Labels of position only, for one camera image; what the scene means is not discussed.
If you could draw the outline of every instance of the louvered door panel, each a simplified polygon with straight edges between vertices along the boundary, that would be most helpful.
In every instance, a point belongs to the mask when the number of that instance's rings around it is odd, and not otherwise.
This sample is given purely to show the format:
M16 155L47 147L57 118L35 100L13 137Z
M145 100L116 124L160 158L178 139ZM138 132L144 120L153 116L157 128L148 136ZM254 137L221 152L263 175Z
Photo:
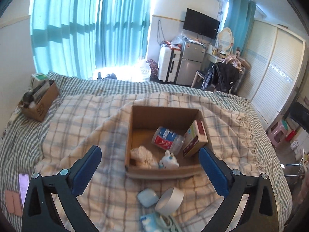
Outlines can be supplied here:
M246 73L244 82L238 91L240 97L251 100L257 91L263 79L267 60L271 55L275 34L275 26L261 21L254 21L252 33L244 54L244 58L251 65L251 69Z
M293 90L302 60L303 41L281 29L265 77L252 104L268 124L281 111Z

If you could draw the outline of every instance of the plastic stool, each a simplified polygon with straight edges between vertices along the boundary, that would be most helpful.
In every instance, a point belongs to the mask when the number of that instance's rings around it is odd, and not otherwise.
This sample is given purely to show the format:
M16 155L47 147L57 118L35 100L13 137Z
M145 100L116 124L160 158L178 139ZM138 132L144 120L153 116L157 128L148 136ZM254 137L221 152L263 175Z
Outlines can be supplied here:
M288 124L285 120L280 120L268 131L268 138L270 139L272 145L277 148L278 145L285 139L288 133Z

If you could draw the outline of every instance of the sheer curtain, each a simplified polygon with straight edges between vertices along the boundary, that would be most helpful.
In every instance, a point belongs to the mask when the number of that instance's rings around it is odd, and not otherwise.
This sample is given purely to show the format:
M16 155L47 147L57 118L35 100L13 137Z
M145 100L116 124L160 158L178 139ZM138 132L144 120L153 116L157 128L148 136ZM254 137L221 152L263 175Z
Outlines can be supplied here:
M251 0L229 0L224 27L229 27L235 38L233 48L245 50L253 27L256 3Z
M91 78L99 0L31 0L29 13L37 72Z
M132 66L146 55L150 0L100 0L96 67Z

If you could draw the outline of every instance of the plastic jar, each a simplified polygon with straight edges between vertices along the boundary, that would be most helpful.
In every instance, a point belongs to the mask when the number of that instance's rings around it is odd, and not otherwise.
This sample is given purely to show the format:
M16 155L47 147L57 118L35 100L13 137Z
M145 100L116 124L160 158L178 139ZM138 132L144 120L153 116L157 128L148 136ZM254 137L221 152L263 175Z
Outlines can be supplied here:
M171 153L177 155L184 143L184 137L160 126L155 132L151 143L164 150L170 150Z

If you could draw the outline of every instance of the wall-mounted tv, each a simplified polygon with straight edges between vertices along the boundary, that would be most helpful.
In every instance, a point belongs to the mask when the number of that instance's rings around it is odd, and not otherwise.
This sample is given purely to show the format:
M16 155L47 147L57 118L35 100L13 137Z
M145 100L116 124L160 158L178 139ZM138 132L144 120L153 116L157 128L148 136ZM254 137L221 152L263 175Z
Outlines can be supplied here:
M187 9L183 29L216 39L220 21L192 9Z

